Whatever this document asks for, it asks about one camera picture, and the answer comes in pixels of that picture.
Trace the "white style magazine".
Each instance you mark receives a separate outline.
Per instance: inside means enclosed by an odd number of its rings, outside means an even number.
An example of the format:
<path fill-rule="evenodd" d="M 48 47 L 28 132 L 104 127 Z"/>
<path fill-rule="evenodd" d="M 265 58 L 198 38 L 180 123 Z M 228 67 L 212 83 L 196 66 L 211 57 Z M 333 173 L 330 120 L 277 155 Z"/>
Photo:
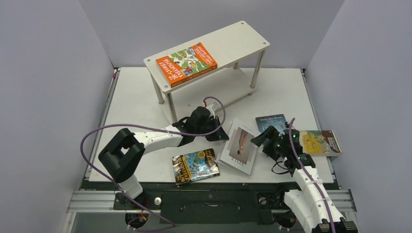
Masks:
<path fill-rule="evenodd" d="M 217 156 L 217 162 L 250 176 L 258 149 L 251 140 L 258 136 L 258 133 L 240 119 L 235 118 L 228 136 L 229 140 Z"/>

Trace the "black blue treehouse book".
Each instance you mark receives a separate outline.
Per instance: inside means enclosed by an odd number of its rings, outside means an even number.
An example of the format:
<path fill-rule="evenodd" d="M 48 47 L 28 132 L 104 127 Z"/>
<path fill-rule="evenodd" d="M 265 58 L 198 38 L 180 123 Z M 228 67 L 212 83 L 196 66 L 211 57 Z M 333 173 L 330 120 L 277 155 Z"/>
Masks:
<path fill-rule="evenodd" d="M 171 161 L 177 186 L 220 176 L 213 148 L 174 156 Z"/>

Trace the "orange 78-storey treehouse book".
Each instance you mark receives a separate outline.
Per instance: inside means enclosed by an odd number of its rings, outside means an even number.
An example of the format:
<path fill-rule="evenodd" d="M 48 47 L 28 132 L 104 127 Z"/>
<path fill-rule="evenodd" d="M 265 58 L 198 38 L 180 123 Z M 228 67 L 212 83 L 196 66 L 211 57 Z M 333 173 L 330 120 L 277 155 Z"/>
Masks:
<path fill-rule="evenodd" d="M 186 83 L 218 67 L 216 60 L 201 42 L 158 58 L 156 63 L 171 87 Z"/>

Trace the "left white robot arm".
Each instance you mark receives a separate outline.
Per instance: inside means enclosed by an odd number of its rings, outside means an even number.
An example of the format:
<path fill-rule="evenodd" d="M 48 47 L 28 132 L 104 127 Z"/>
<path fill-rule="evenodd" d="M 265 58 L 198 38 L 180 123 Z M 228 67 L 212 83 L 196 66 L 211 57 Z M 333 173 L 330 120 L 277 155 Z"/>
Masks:
<path fill-rule="evenodd" d="M 209 142 L 229 139 L 219 117 L 209 106 L 199 106 L 190 116 L 163 129 L 148 128 L 145 132 L 133 133 L 128 128 L 123 128 L 106 144 L 98 159 L 114 182 L 126 193 L 126 203 L 138 209 L 144 205 L 145 195 L 135 170 L 143 155 L 187 145 L 198 136 L 205 137 Z"/>

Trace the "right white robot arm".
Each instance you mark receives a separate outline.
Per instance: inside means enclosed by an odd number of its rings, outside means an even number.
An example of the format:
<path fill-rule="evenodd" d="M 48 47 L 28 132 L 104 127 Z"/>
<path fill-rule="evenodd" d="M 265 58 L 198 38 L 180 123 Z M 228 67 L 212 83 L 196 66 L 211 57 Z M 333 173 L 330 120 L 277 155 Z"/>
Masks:
<path fill-rule="evenodd" d="M 274 160 L 282 159 L 297 189 L 275 192 L 274 201 L 289 207 L 307 233 L 357 233 L 354 221 L 347 220 L 327 193 L 313 158 L 300 144 L 300 132 L 288 128 L 280 133 L 270 126 L 251 143 L 262 147 L 264 154 Z"/>

